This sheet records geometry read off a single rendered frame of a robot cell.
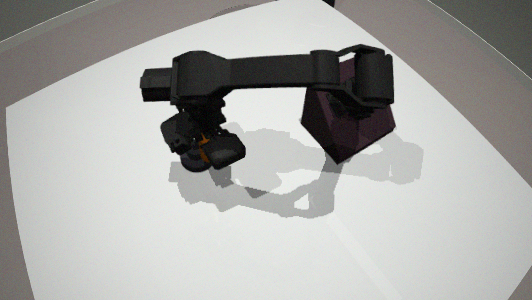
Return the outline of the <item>orange knob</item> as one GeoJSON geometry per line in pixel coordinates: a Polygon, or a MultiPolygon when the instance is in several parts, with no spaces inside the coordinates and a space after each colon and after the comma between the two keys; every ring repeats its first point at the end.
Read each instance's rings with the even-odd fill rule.
{"type": "MultiPolygon", "coordinates": [[[[201,133],[201,134],[202,134],[202,133],[201,133]]],[[[203,134],[202,134],[202,137],[203,137],[203,140],[199,142],[199,146],[202,145],[202,144],[204,144],[204,143],[206,143],[206,142],[208,142],[208,141],[210,140],[210,139],[205,139],[205,137],[203,136],[203,134]]],[[[201,157],[201,159],[202,159],[203,161],[210,163],[209,160],[207,159],[207,156],[203,153],[203,151],[201,150],[201,148],[200,148],[200,157],[201,157]]]]}

